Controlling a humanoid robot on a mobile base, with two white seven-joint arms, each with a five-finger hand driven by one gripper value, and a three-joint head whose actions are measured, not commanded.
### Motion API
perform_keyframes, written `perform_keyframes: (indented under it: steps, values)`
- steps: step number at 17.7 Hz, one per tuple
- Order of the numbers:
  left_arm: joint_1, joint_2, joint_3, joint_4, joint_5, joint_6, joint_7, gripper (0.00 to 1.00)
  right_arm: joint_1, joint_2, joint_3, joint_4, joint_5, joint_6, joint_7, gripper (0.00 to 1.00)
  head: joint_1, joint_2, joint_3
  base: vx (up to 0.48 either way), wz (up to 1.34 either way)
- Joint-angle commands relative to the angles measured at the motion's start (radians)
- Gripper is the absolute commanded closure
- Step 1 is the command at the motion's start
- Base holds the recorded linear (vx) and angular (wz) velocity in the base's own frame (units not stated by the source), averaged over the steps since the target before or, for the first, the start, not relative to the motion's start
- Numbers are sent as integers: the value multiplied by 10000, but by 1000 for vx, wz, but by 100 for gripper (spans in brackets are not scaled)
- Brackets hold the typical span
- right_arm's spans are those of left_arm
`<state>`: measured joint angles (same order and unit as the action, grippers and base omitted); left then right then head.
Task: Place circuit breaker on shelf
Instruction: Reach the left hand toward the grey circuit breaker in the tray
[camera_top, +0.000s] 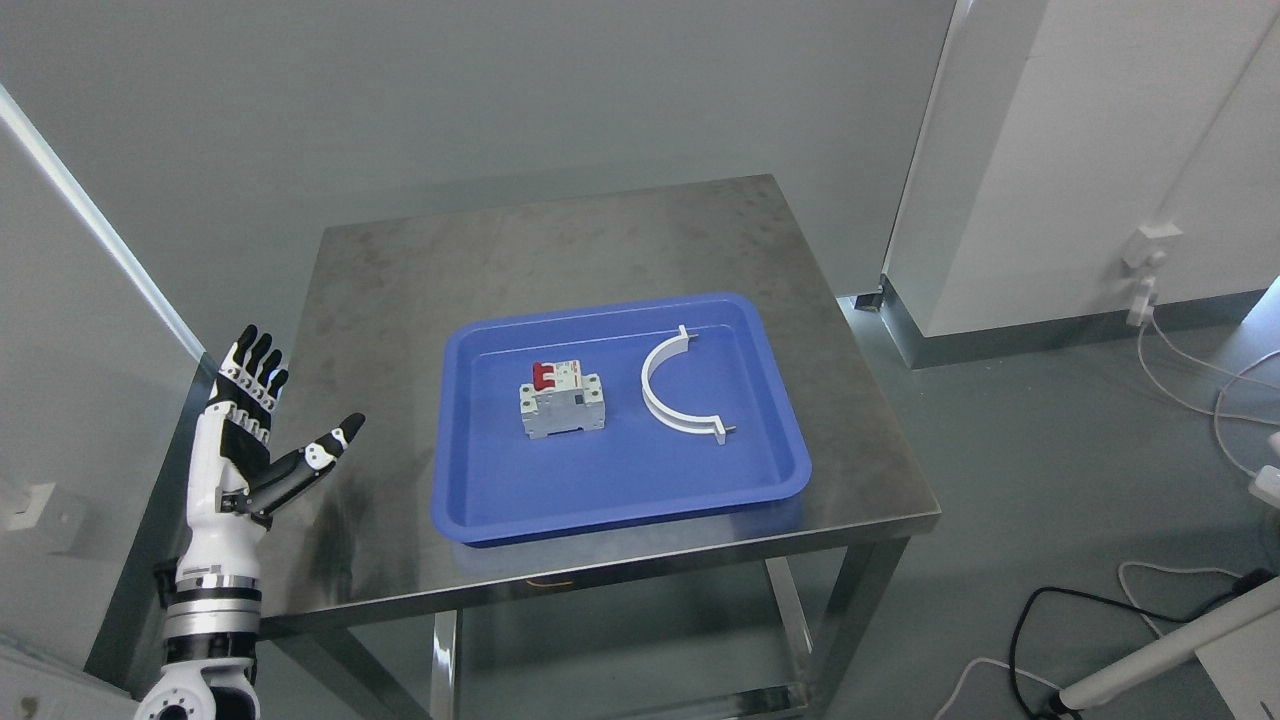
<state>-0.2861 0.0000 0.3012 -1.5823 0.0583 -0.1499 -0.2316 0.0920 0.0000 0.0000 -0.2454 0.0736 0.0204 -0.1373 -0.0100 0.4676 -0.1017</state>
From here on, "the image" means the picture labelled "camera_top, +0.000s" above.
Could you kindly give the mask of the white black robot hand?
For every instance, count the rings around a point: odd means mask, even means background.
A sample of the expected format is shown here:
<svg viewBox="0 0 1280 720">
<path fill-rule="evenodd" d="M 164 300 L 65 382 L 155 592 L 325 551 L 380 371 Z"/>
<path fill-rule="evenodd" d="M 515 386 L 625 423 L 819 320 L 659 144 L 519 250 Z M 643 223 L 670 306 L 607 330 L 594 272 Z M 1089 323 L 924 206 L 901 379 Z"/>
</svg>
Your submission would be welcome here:
<svg viewBox="0 0 1280 720">
<path fill-rule="evenodd" d="M 197 418 L 186 491 L 191 532 L 175 578 L 257 578 L 257 546 L 284 506 L 335 469 L 366 416 L 352 413 L 319 438 L 273 459 L 275 411 L 289 373 L 268 332 L 247 325 L 221 360 Z"/>
</svg>

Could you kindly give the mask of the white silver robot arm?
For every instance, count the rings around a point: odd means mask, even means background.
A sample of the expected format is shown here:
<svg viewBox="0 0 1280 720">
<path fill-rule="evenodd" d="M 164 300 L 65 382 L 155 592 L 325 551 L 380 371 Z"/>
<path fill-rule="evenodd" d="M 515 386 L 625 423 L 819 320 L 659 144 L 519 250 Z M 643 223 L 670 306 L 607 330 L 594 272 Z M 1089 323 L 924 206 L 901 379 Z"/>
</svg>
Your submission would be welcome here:
<svg viewBox="0 0 1280 720">
<path fill-rule="evenodd" d="M 154 570 L 163 624 L 160 678 L 136 719 L 260 719 L 256 678 L 262 593 L 250 577 Z"/>
</svg>

